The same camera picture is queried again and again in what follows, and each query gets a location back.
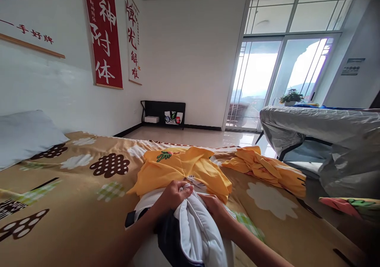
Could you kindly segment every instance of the person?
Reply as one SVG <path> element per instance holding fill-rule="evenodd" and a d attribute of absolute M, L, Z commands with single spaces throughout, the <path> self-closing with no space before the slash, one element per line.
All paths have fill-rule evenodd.
<path fill-rule="evenodd" d="M 193 190 L 193 186 L 180 191 L 187 182 L 172 181 L 154 205 L 131 227 L 129 227 L 106 250 L 95 253 L 91 265 L 82 266 L 128 266 L 144 241 L 153 233 L 159 218 L 170 210 L 175 210 Z M 257 267 L 293 267 L 288 261 L 257 239 L 243 224 L 236 221 L 225 209 L 222 202 L 213 195 L 198 194 L 206 204 L 220 234 L 233 241 L 256 264 Z M 114 252 L 124 246 L 123 252 Z"/>

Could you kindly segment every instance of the window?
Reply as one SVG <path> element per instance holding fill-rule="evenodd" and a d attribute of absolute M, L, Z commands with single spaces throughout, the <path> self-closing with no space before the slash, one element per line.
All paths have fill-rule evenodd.
<path fill-rule="evenodd" d="M 291 32 L 340 30 L 352 0 L 299 0 Z"/>
<path fill-rule="evenodd" d="M 286 32 L 295 0 L 251 0 L 245 34 Z"/>
<path fill-rule="evenodd" d="M 251 0 L 226 127 L 260 130 L 290 88 L 312 102 L 352 0 Z"/>
<path fill-rule="evenodd" d="M 338 31 L 351 2 L 352 0 L 251 0 L 244 34 Z"/>

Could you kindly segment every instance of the potted plant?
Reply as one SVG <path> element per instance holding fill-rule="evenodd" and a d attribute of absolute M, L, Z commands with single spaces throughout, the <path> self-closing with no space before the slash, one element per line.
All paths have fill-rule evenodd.
<path fill-rule="evenodd" d="M 280 98 L 280 104 L 284 104 L 286 107 L 294 106 L 296 102 L 303 102 L 303 99 L 303 94 L 300 94 L 297 89 L 290 88 L 288 93 Z"/>

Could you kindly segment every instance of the bedspread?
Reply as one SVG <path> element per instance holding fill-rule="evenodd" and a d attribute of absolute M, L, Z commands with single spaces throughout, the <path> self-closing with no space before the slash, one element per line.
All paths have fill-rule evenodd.
<path fill-rule="evenodd" d="M 83 132 L 66 136 L 69 142 L 0 172 L 2 266 L 85 266 L 125 231 L 127 214 L 139 202 L 126 192 L 136 183 L 144 153 L 179 147 Z M 302 200 L 221 167 L 236 148 L 210 150 L 211 160 L 232 182 L 227 206 L 295 267 L 347 266 L 334 249 L 358 263 L 360 250 Z M 235 266 L 254 264 L 237 248 Z"/>

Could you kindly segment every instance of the hand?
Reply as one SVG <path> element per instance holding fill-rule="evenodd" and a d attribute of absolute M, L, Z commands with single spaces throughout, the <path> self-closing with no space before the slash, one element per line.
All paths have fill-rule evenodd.
<path fill-rule="evenodd" d="M 187 182 L 173 180 L 163 191 L 158 200 L 150 208 L 153 210 L 157 216 L 166 214 L 170 210 L 175 210 L 183 202 L 184 199 L 188 198 L 194 190 L 193 186 L 188 186 L 184 188 L 181 192 L 179 189 L 185 186 Z"/>
<path fill-rule="evenodd" d="M 214 195 L 198 194 L 205 202 L 223 238 L 232 240 L 234 227 L 238 222 L 229 214 L 222 202 Z"/>

